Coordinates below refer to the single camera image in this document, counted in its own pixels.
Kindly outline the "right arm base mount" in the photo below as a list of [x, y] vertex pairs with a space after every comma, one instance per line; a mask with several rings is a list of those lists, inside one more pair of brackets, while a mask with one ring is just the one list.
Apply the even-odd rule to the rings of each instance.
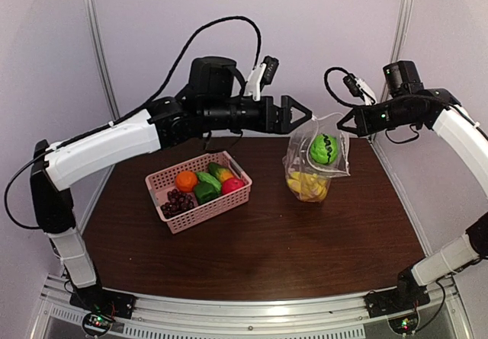
[[409, 267], [398, 274], [395, 288], [370, 291], [364, 296], [364, 302], [369, 316], [376, 318], [427, 305], [430, 297], [426, 286], [420, 286], [415, 281], [412, 268]]

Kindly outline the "green toy watermelon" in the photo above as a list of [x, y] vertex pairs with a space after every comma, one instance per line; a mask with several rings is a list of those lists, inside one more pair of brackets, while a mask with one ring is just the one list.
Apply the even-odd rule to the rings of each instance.
[[309, 153], [315, 163], [331, 165], [339, 154], [337, 139], [329, 134], [319, 134], [313, 140]]

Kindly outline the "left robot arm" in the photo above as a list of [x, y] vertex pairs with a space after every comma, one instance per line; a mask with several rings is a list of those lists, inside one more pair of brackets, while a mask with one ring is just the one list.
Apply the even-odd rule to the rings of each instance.
[[215, 130], [285, 135], [307, 122], [312, 112], [292, 97], [275, 105], [261, 91], [270, 85], [279, 61], [267, 56], [243, 78], [236, 61], [219, 56], [196, 58], [186, 86], [174, 97], [156, 98], [126, 120], [108, 123], [63, 142], [36, 145], [30, 172], [34, 213], [63, 262], [80, 299], [94, 312], [110, 296], [77, 228], [70, 187], [90, 174], [129, 158], [170, 149]]

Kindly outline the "clear zip top bag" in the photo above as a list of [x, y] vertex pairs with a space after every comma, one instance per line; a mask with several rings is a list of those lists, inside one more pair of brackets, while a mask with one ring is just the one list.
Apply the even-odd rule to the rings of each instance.
[[306, 203], [321, 203], [333, 178], [350, 175], [349, 135], [337, 128], [343, 114], [313, 116], [295, 130], [283, 157], [285, 180], [294, 196]]

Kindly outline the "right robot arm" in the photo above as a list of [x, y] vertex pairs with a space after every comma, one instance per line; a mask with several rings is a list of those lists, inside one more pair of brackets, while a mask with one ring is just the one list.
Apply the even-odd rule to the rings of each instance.
[[[482, 189], [487, 189], [487, 135], [461, 103], [443, 88], [425, 88], [410, 60], [388, 64], [383, 73], [391, 99], [353, 106], [336, 124], [338, 129], [363, 137], [398, 126], [426, 127], [456, 152]], [[401, 272], [390, 301], [396, 309], [407, 309], [429, 284], [486, 257], [487, 217], [481, 216], [461, 237]]]

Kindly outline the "yellow toy banana bunch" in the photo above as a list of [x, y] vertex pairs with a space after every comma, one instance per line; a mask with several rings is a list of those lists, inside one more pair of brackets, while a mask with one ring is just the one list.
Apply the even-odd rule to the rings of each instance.
[[329, 191], [330, 179], [318, 174], [293, 171], [287, 179], [287, 185], [298, 200], [320, 203], [326, 198]]

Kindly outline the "orange toy orange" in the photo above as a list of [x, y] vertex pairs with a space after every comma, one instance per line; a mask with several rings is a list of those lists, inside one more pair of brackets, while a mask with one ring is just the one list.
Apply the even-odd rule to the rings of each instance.
[[192, 192], [198, 183], [197, 175], [193, 171], [181, 171], [175, 178], [175, 187], [183, 193]]

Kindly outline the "yellow toy lemon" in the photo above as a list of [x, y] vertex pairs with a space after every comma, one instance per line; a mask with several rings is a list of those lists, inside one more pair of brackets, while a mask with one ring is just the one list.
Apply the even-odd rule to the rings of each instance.
[[287, 185], [304, 200], [313, 199], [320, 195], [320, 188], [315, 174], [293, 171], [287, 177]]

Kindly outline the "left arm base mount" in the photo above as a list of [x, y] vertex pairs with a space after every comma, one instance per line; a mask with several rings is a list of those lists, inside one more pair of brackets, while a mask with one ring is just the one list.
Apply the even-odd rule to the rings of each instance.
[[86, 288], [78, 288], [71, 280], [67, 283], [71, 286], [70, 305], [110, 318], [132, 318], [134, 295], [105, 289], [99, 282]]

